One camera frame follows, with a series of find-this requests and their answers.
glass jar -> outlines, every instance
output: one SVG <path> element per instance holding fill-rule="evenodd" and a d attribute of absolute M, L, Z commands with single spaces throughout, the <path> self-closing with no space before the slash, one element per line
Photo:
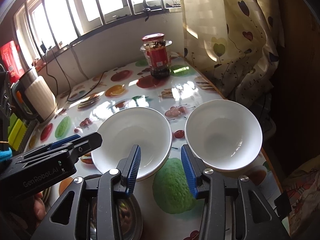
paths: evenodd
<path fill-rule="evenodd" d="M 163 33 L 156 33 L 142 38 L 143 47 L 146 49 L 145 57 L 150 66 L 150 74 L 161 79 L 170 75 L 170 63 L 165 48 Z"/>

jar label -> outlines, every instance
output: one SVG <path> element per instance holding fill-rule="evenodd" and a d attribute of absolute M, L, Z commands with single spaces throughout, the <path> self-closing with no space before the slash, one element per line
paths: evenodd
<path fill-rule="evenodd" d="M 147 51 L 147 61 L 153 68 L 161 67 L 168 63 L 167 51 L 165 48 Z"/>

white bowl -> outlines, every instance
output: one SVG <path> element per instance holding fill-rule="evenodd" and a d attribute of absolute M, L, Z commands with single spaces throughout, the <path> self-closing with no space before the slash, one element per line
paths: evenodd
<path fill-rule="evenodd" d="M 137 181 L 156 173 L 169 157 L 172 131 L 168 120 L 158 111 L 133 107 L 112 115 L 99 127 L 102 145 L 92 151 L 92 160 L 103 174 L 128 157 L 134 144 L 141 147 Z"/>
<path fill-rule="evenodd" d="M 258 120 L 229 100 L 206 102 L 189 115 L 185 136 L 193 153 L 217 171 L 236 171 L 255 160 L 262 145 Z"/>

windowsill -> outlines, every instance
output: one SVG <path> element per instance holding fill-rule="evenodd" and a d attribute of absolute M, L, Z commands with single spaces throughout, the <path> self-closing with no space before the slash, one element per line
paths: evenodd
<path fill-rule="evenodd" d="M 169 8 L 169 9 L 158 9 L 158 10 L 154 10 L 154 11 L 149 11 L 148 13 L 149 13 L 149 17 L 151 17 L 151 16 L 154 16 L 154 15 L 161 15 L 161 14 L 174 13 L 174 12 L 181 12 L 181 7 Z M 70 42 L 70 44 L 62 47 L 57 52 L 55 52 L 55 55 L 56 55 L 56 57 L 58 57 L 59 55 L 61 55 L 66 50 L 70 49 L 70 47 L 75 46 L 76 44 L 80 43 L 81 41 L 84 41 L 87 38 L 89 38 L 89 37 L 91 37 L 91 36 L 93 36 L 93 35 L 95 35 L 97 33 L 100 33 L 102 31 L 107 30 L 109 28 L 112 28 L 114 26 L 117 26 L 117 25 L 120 25 L 120 24 L 123 24 L 123 23 L 127 23 L 127 22 L 130 22 L 130 21 L 134 21 L 134 20 L 137 20 L 137 19 L 140 19 L 140 18 L 147 18 L 147 15 L 145 13 L 139 13 L 139 14 L 123 17 L 123 18 L 115 20 L 113 22 L 109 22 L 106 25 L 100 26 L 100 27 L 98 27 L 98 28 L 96 28 L 96 29 L 94 29 L 94 30 L 92 30 L 92 31 L 80 36 L 78 39 Z M 50 63 L 53 60 L 54 60 L 54 56 L 50 53 L 48 55 L 47 64 Z M 43 67 L 44 66 L 39 67 L 37 69 L 37 71 L 39 72 Z"/>

black clip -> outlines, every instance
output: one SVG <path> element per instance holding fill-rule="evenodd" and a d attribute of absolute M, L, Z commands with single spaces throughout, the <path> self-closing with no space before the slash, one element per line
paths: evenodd
<path fill-rule="evenodd" d="M 284 191 L 275 199 L 274 203 L 276 205 L 275 210 L 277 211 L 278 217 L 282 221 L 292 211 L 288 193 Z"/>

